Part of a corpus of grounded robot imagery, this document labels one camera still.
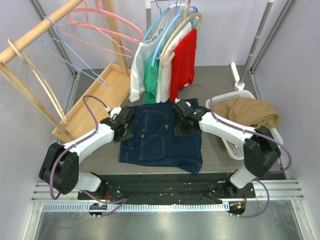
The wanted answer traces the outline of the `blue denim skirt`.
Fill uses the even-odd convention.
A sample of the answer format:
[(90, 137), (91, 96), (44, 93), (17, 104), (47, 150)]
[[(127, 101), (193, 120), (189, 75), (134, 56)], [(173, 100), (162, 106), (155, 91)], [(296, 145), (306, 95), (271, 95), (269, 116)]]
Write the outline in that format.
[(133, 136), (120, 143), (119, 162), (148, 167), (177, 167), (198, 174), (203, 165), (202, 132), (175, 135), (172, 102), (130, 106)]

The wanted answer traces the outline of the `light blue wire hanger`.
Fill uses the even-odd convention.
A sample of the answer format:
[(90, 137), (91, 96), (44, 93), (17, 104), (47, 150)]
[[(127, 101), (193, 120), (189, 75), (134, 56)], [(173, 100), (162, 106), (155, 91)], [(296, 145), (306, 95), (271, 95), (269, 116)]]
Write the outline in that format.
[[(79, 55), (65, 40), (56, 22), (48, 16), (45, 16), (43, 19), (49, 21), (49, 23), (51, 24), (49, 29), (53, 30), (56, 36), (39, 37), (36, 40), (36, 43), (43, 49), (51, 53), (53, 56), (57, 57), (59, 60), (62, 60), (69, 67), (72, 67), (78, 73), (83, 74), (86, 77), (101, 84), (102, 86), (107, 87), (108, 82), (104, 80), (100, 74), (94, 71), (94, 69), (85, 61), (85, 59), (83, 59), (82, 56)], [(51, 47), (48, 46), (48, 42), (61, 44), (62, 48), (66, 51), (66, 53), (71, 54), (71, 59), (69, 57), (63, 57), (56, 50), (53, 50)]]

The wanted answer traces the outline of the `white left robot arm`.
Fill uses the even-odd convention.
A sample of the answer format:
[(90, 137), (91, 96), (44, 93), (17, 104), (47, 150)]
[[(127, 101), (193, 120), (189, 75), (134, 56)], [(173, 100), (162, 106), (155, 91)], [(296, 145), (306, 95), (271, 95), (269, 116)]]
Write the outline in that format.
[(65, 144), (57, 142), (48, 147), (39, 178), (58, 194), (66, 195), (73, 190), (87, 191), (100, 200), (107, 192), (106, 183), (92, 172), (81, 172), (80, 163), (100, 147), (131, 138), (131, 123), (135, 114), (128, 108), (115, 107), (111, 116), (100, 121), (97, 126), (76, 140)]

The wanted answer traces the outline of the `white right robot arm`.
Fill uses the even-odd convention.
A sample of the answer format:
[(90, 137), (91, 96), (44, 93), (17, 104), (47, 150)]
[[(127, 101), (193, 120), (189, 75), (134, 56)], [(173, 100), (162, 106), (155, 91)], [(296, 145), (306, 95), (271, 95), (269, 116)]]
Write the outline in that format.
[(255, 129), (240, 125), (213, 115), (206, 107), (193, 108), (189, 102), (178, 98), (174, 101), (172, 111), (179, 131), (200, 130), (242, 150), (244, 163), (235, 170), (225, 186), (230, 197), (238, 197), (249, 182), (264, 177), (281, 156), (276, 140), (267, 127)]

